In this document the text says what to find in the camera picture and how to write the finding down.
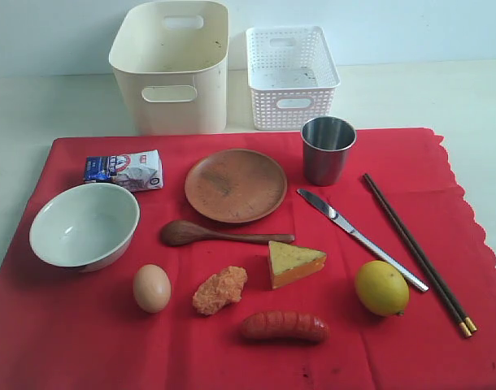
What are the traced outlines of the yellow cheese wedge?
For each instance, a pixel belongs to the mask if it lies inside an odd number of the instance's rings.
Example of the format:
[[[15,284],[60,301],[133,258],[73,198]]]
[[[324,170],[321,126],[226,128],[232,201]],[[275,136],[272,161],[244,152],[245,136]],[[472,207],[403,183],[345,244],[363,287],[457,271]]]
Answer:
[[[271,240],[268,243],[268,266],[272,289],[301,280],[320,271],[325,264],[325,252]]]

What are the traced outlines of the fried chicken piece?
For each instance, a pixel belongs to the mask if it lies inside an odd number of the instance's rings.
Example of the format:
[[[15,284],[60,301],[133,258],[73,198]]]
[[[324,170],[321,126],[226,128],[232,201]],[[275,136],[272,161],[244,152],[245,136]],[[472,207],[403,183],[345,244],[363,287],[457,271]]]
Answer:
[[[228,266],[198,287],[193,296],[193,307],[200,314],[213,315],[226,305],[238,303],[247,280],[245,268]]]

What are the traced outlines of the brown egg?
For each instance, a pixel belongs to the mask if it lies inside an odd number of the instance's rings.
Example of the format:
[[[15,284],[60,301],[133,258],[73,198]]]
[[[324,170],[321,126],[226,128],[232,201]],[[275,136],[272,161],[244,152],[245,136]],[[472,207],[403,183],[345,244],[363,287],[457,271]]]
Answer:
[[[138,306],[148,313],[163,310],[172,295],[172,285],[163,268],[154,264],[142,266],[133,278],[133,296]]]

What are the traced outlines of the yellow lemon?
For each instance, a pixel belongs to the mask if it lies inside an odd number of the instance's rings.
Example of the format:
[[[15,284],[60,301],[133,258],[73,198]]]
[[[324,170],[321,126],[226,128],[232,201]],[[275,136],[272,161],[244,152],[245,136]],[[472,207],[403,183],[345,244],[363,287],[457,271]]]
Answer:
[[[403,276],[389,263],[378,260],[358,269],[355,290],[360,302],[381,317],[403,315],[410,300]]]

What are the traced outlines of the round wooden plate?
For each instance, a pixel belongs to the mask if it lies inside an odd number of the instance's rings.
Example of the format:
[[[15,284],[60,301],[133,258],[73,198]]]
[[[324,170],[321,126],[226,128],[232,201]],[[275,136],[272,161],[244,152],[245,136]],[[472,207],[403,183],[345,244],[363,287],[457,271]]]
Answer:
[[[185,178],[188,203],[221,223],[249,223],[270,215],[284,201],[288,180],[281,165],[251,149],[213,153]]]

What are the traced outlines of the stainless steel table knife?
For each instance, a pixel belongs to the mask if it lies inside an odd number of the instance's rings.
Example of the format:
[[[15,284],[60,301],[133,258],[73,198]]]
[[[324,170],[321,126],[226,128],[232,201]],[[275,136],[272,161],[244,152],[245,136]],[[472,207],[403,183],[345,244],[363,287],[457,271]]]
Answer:
[[[356,229],[342,214],[335,210],[329,203],[318,195],[312,193],[304,188],[299,188],[297,193],[312,207],[317,209],[327,219],[336,224],[344,232],[355,238],[361,245],[374,253],[380,260],[390,264],[396,271],[398,271],[413,287],[417,288],[420,292],[427,292],[429,286],[411,273],[406,267],[394,260],[382,248],[374,244],[358,229]]]

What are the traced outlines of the dark wooden spoon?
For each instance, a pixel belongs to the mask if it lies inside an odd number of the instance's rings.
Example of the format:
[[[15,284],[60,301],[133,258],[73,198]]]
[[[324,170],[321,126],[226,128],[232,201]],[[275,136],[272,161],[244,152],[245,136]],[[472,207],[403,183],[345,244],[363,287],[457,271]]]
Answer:
[[[232,234],[217,232],[186,220],[174,220],[165,224],[160,232],[161,241],[168,246],[182,246],[197,241],[236,241],[265,245],[270,241],[290,244],[295,236],[290,234]]]

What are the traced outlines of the red tablecloth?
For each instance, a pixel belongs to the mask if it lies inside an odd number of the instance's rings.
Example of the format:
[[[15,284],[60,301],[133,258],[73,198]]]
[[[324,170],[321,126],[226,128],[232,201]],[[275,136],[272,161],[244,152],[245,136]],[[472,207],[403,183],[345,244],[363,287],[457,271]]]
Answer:
[[[168,248],[159,230],[200,216],[184,182],[201,158],[257,150],[285,170],[289,190],[244,232],[292,233],[327,254],[322,271],[272,289],[268,249],[208,241]],[[94,273],[46,265],[32,252],[35,214],[78,185],[92,155],[157,149],[165,185],[139,193],[141,219],[125,255]],[[372,255],[297,193],[302,142],[296,132],[59,138],[0,269],[0,389],[496,389],[496,257],[485,245],[442,138],[427,128],[361,130],[341,179],[317,193],[413,273],[419,267],[361,177],[372,176],[476,324],[463,338],[433,292],[411,292],[404,315],[379,318],[359,302],[354,278]],[[133,296],[137,271],[154,264],[172,285],[158,313]],[[193,307],[198,287],[226,267],[246,269],[241,300],[213,315]],[[286,310],[329,327],[320,343],[250,340],[241,322]]]

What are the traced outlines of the stainless steel cup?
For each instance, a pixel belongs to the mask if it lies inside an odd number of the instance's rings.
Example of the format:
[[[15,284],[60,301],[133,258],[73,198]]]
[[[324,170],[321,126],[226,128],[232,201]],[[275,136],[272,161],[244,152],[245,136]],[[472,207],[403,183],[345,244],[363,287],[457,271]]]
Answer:
[[[321,116],[308,120],[300,135],[306,179],[317,186],[336,183],[356,142],[356,130],[344,119]]]

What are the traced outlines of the blue white milk carton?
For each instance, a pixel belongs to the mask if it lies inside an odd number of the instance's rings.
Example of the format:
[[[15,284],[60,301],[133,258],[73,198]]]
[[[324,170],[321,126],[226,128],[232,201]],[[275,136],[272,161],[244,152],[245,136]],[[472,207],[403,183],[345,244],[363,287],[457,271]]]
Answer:
[[[158,150],[94,156],[85,160],[85,183],[110,183],[129,192],[161,189],[163,165]]]

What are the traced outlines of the white perforated plastic basket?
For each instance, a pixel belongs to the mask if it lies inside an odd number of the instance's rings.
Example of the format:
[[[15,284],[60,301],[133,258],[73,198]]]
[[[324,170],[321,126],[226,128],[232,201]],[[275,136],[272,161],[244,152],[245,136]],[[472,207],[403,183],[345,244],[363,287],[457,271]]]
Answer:
[[[299,130],[330,112],[340,78],[322,28],[249,28],[246,56],[256,129]]]

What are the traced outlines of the red grilled sausage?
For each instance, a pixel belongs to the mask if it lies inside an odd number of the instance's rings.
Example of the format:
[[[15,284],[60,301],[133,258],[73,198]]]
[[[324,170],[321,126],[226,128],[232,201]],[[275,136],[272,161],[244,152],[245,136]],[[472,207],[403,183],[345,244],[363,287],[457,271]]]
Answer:
[[[286,310],[262,311],[241,322],[241,334],[250,340],[276,338],[320,343],[328,339],[328,324],[318,316]]]

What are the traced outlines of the cream plastic bin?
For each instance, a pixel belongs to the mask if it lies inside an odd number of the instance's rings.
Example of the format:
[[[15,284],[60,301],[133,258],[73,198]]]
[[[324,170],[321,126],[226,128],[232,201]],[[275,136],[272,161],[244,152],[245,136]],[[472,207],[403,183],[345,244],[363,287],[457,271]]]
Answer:
[[[142,135],[217,133],[227,123],[228,9],[213,1],[132,8],[109,53]]]

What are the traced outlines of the pale green ceramic bowl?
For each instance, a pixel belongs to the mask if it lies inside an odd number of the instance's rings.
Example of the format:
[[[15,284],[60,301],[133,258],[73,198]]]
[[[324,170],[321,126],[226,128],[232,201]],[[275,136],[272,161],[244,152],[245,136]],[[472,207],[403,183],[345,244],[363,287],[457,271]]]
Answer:
[[[52,266],[101,270],[129,247],[140,220],[137,199],[115,184],[82,184],[48,201],[29,230],[32,251]]]

